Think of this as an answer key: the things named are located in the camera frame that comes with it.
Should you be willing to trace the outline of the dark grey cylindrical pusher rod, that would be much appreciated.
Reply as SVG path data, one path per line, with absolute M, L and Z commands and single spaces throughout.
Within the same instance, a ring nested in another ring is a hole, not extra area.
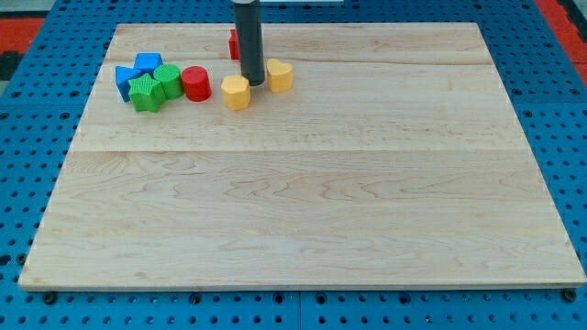
M 240 68 L 250 86 L 265 81 L 261 7 L 259 0 L 233 0 L 233 12 L 238 36 Z

